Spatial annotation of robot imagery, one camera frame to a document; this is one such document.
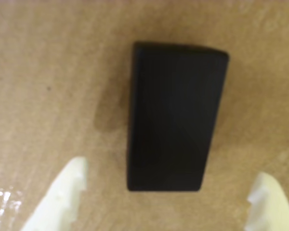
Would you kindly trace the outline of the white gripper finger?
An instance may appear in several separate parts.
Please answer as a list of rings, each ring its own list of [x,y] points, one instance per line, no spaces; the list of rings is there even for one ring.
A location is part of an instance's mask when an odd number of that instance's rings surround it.
[[[289,201],[279,182],[261,172],[248,195],[247,231],[289,231]]]
[[[88,161],[72,158],[51,183],[23,231],[69,231],[78,216],[81,193],[87,189]]]

